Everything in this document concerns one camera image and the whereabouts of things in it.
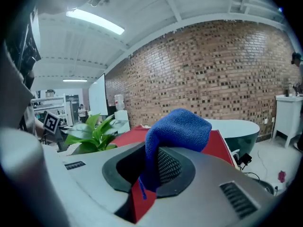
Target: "teal bathtub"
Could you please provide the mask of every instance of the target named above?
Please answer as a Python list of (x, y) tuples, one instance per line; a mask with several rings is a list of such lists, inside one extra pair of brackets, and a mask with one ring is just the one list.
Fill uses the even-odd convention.
[(205, 119), (212, 124), (212, 130), (219, 130), (231, 152), (239, 149), (239, 157), (249, 154), (254, 147), (260, 127), (246, 120)]

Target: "white cabinet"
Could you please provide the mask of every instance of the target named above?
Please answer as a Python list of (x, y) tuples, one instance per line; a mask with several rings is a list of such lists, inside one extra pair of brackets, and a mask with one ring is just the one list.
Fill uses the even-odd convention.
[[(126, 110), (119, 110), (119, 111), (115, 112), (115, 119), (128, 120), (127, 111)], [(122, 134), (122, 133), (128, 132), (130, 130), (131, 129), (129, 127), (129, 122), (127, 122), (123, 127), (121, 127), (118, 130), (118, 134)]]
[(287, 135), (285, 148), (288, 147), (290, 140), (302, 131), (302, 118), (300, 111), (303, 103), (303, 96), (276, 96), (276, 124), (273, 139), (279, 131)]

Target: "leaf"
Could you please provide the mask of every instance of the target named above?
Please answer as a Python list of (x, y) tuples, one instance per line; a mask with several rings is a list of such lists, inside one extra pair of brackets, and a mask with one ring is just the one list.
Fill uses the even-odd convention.
[(106, 146), (115, 139), (115, 135), (105, 135), (102, 136), (102, 142), (98, 145), (98, 151), (102, 151), (106, 149)]
[(99, 145), (100, 142), (96, 141), (94, 138), (91, 138), (91, 139), (80, 139), (80, 138), (77, 138), (77, 137), (74, 137), (72, 135), (68, 135), (66, 140), (65, 140), (65, 144), (66, 145), (72, 145), (72, 144), (75, 144), (75, 143), (83, 143), (83, 142), (90, 142), (92, 144), (94, 144), (95, 146)]
[(95, 140), (100, 142), (101, 136), (104, 134), (104, 132), (111, 128), (109, 126), (109, 123), (113, 120), (114, 115), (111, 115), (107, 117), (94, 131), (93, 131), (93, 137)]
[(110, 122), (111, 128), (107, 129), (104, 134), (114, 134), (114, 133), (116, 133), (127, 122), (128, 122), (128, 120), (117, 120), (117, 119), (114, 119), (112, 122)]
[(108, 149), (114, 149), (114, 148), (117, 148), (118, 146), (116, 144), (109, 144), (108, 146), (105, 147), (105, 150), (108, 150)]
[(90, 142), (84, 142), (74, 150), (72, 155), (86, 154), (92, 152), (97, 152), (97, 147)]
[(96, 115), (92, 115), (91, 117), (89, 117), (87, 120), (86, 120), (86, 124), (88, 124), (92, 129), (95, 128), (96, 126), (96, 123), (97, 123), (97, 120), (99, 118), (100, 114), (96, 114)]
[(67, 133), (80, 139), (90, 140), (92, 138), (93, 129), (85, 123), (80, 123), (68, 129)]

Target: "mesh grille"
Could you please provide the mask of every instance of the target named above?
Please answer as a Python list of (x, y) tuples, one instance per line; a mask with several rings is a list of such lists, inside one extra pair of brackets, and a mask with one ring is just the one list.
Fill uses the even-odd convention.
[(181, 164), (178, 160), (166, 154), (159, 148), (158, 172), (161, 185), (170, 182), (181, 173)]
[(65, 164), (65, 167), (66, 167), (67, 170), (72, 170), (74, 168), (84, 166), (84, 165), (85, 165), (85, 163), (83, 161), (77, 161), (77, 162)]

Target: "blue towel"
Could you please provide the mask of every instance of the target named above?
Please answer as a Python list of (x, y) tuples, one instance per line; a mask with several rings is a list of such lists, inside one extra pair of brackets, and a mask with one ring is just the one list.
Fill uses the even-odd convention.
[(156, 192), (160, 186), (156, 167), (159, 145), (184, 147), (202, 151), (208, 143), (212, 125), (186, 109), (175, 109), (152, 126), (145, 138), (145, 168), (140, 175), (140, 187)]

